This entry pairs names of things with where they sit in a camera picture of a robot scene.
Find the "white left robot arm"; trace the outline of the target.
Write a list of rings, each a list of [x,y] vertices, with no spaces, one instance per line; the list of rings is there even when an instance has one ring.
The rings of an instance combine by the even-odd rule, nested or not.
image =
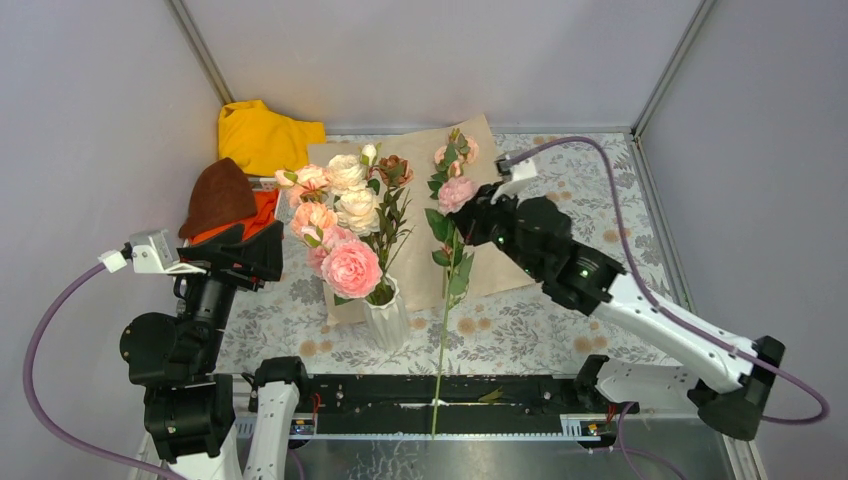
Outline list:
[[[133,319],[119,342],[128,379],[144,388],[144,427],[159,458],[183,479],[280,479],[291,422],[309,401],[297,357],[266,359],[251,374],[257,419],[246,463],[238,460],[234,378],[216,372],[234,298],[283,273],[284,226],[245,238],[241,226],[176,247],[165,230],[133,234],[122,251],[139,274],[173,278],[176,314]]]

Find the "dusty brown rose stem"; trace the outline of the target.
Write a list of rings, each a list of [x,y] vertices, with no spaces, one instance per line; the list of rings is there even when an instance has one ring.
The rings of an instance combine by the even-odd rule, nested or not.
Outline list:
[[[378,199],[377,230],[366,235],[364,240],[378,257],[382,278],[366,299],[383,305],[395,293],[395,288],[388,283],[389,268],[413,230],[408,225],[406,212],[411,202],[407,186],[414,172],[407,159],[390,155],[378,160],[369,173],[372,177],[368,186]]]

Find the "large pink peony stem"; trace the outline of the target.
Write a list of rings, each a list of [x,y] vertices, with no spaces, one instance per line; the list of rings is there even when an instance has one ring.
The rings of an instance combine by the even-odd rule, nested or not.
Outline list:
[[[384,306],[395,298],[397,288],[390,285],[379,255],[352,231],[308,225],[299,233],[308,247],[307,263],[329,289],[332,305],[365,301]]]

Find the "peach rose stem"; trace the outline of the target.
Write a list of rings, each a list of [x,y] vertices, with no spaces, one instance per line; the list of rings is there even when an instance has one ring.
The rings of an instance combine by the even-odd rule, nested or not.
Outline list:
[[[315,236],[318,229],[338,224],[337,213],[328,205],[331,183],[325,168],[306,165],[296,171],[281,169],[274,177],[292,211],[289,225],[298,238],[309,230]]]

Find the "beige kraft wrapping paper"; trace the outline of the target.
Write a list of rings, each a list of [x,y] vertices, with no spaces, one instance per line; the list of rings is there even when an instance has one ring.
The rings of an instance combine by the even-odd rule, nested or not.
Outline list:
[[[455,127],[478,144],[477,159],[466,169],[466,175],[477,186],[497,181],[499,176],[494,166],[497,148],[486,117],[479,114]],[[431,252],[440,243],[431,233],[425,210],[437,206],[437,201],[430,197],[427,181],[436,172],[435,152],[447,143],[451,131],[450,127],[445,127],[372,141],[381,145],[383,156],[394,154],[406,159],[414,173],[407,187],[410,204],[405,214],[407,226],[413,232],[389,268],[389,274],[399,283],[401,298],[410,313],[443,304],[443,270],[431,257]],[[493,244],[475,247],[472,252],[468,300],[532,283],[532,279]]]

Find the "pink double rose stem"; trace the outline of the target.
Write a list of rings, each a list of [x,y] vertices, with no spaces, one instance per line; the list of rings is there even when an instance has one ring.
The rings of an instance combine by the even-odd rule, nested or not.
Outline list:
[[[438,362],[436,370],[435,393],[432,401],[430,436],[434,439],[438,431],[438,416],[441,405],[442,376],[448,336],[449,315],[454,306],[462,300],[468,290],[470,269],[474,254],[466,254],[464,241],[460,239],[455,222],[450,214],[458,213],[474,196],[477,188],[465,175],[455,176],[444,182],[435,193],[438,206],[427,208],[425,216],[434,238],[441,244],[439,250],[431,253],[433,262],[442,268],[443,316],[439,334]]]

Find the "cream white rose stem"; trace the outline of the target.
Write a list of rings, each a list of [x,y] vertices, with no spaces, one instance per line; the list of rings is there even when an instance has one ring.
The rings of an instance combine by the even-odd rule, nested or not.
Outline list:
[[[379,266],[386,272],[390,227],[379,195],[381,181],[373,176],[376,153],[376,146],[368,144],[360,153],[337,154],[325,170],[339,224],[372,248]]]

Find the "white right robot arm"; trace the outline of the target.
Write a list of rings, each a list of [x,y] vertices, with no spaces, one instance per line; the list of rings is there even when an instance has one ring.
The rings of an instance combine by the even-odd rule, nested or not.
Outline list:
[[[554,303],[604,320],[670,355],[678,366],[591,358],[573,386],[575,402],[597,412],[609,402],[679,410],[694,407],[713,430],[755,438],[785,346],[724,331],[641,288],[634,273],[571,235],[570,217],[545,197],[524,201],[485,185],[449,214],[463,242],[492,243]]]

